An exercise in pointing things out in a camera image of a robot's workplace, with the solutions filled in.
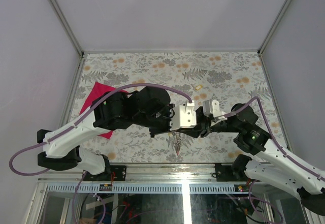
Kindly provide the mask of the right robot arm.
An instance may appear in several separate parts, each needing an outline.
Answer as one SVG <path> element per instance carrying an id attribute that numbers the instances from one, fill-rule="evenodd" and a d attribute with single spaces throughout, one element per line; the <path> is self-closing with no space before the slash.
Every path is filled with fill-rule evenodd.
<path id="1" fill-rule="evenodd" d="M 236 180 L 246 177 L 266 182 L 295 198 L 308 210 L 324 215 L 324 171 L 307 163 L 275 139 L 271 129 L 256 122 L 249 104 L 235 104 L 230 113 L 220 111 L 218 101 L 205 101 L 196 110 L 200 136 L 237 133 L 234 143 L 244 151 L 232 165 Z"/>

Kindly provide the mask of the metal spiral keyring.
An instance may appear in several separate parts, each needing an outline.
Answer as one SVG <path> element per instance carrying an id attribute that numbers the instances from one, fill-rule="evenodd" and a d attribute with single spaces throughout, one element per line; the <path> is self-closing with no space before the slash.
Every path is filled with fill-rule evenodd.
<path id="1" fill-rule="evenodd" d="M 174 150 L 176 152 L 176 155 L 179 155 L 179 152 L 181 150 L 181 134 L 179 132 L 172 132 L 173 138 L 174 138 L 174 143 L 173 143 L 173 147 Z"/>

